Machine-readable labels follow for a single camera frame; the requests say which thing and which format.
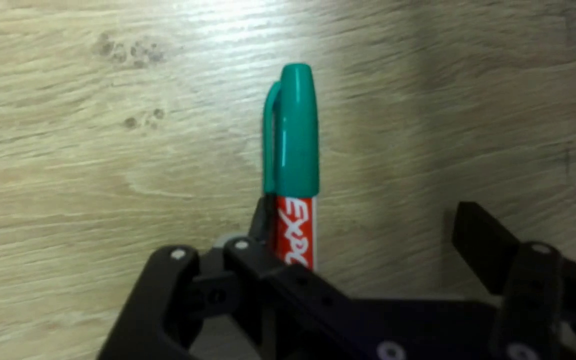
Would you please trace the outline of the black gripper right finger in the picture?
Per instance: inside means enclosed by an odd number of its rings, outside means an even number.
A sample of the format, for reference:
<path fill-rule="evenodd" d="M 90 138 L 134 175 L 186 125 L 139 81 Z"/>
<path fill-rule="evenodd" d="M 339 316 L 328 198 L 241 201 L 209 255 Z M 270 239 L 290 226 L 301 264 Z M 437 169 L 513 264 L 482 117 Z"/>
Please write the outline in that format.
<path fill-rule="evenodd" d="M 519 239 L 478 201 L 459 201 L 452 245 L 484 288 L 501 297 L 489 352 L 495 360 L 576 360 L 576 260 L 540 239 Z"/>

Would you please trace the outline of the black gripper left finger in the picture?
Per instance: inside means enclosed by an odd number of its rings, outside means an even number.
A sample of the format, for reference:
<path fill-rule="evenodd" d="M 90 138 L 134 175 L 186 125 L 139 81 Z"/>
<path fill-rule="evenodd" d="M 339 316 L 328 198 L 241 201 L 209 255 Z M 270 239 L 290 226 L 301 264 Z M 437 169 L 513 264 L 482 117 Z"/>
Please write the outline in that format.
<path fill-rule="evenodd" d="M 145 260 L 95 360 L 197 360 L 209 318 L 228 318 L 261 360 L 488 360 L 488 306 L 474 299 L 349 297 L 268 247 L 276 213 L 197 251 L 161 245 Z"/>

